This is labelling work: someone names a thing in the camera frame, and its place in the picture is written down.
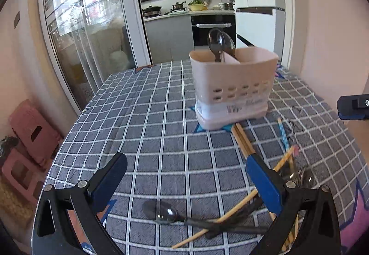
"green vegetable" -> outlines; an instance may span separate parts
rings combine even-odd
[[[187,4],[187,5],[194,5],[194,4],[203,4],[203,2],[202,1],[200,1],[200,0],[193,0],[193,1],[191,1],[189,4]]]

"oven handle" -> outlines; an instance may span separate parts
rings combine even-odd
[[[220,24],[196,24],[197,28],[229,28],[231,23],[220,23]]]

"table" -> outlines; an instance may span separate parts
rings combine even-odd
[[[284,68],[278,72],[281,78],[275,79],[267,115],[241,124],[272,168],[283,154],[277,124],[282,117],[290,143],[301,149],[297,166],[311,165],[315,187],[331,188],[343,224],[352,216],[358,187],[368,203],[366,162],[327,103]],[[66,137],[45,183],[71,187],[79,179],[90,179],[116,152],[123,152],[128,170],[103,224],[125,254],[185,255],[190,250],[198,255],[248,254],[260,236],[224,233],[174,251],[173,244],[199,229],[180,223],[157,225],[141,210],[145,200],[160,199],[182,215],[217,218],[254,188],[232,134],[197,132],[190,109],[194,104],[189,61],[111,75]],[[267,209],[254,212],[244,224],[270,225]]]

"pink plastic stool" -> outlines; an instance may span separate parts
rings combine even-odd
[[[62,139],[29,100],[23,101],[9,117],[9,124],[29,155],[45,167]]]
[[[17,162],[23,166],[22,168],[27,168],[27,172],[23,175],[22,182],[19,182],[14,177],[14,166]],[[38,196],[44,185],[45,177],[43,177],[36,165],[13,148],[5,160],[1,171],[3,172],[3,176],[19,193],[21,193],[33,205],[37,205]]]

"glass door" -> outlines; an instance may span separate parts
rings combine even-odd
[[[77,113],[112,74],[151,63],[138,0],[39,0],[54,69]]]

